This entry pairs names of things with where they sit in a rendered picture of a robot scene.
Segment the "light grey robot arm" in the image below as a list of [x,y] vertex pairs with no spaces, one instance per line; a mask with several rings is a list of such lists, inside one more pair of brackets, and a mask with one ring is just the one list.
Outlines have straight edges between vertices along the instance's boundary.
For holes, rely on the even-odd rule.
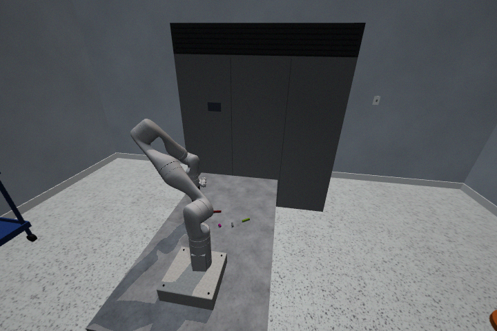
[[[206,178],[198,177],[199,157],[187,152],[150,119],[141,121],[130,131],[130,135],[150,159],[165,183],[184,192],[193,200],[183,210],[192,255],[191,265],[193,271],[206,272],[212,264],[211,234],[209,226],[203,222],[210,218],[214,211],[210,201],[197,188],[206,187]],[[156,151],[150,145],[157,137],[163,140],[166,151],[171,156]],[[190,168],[184,171],[177,159]]]

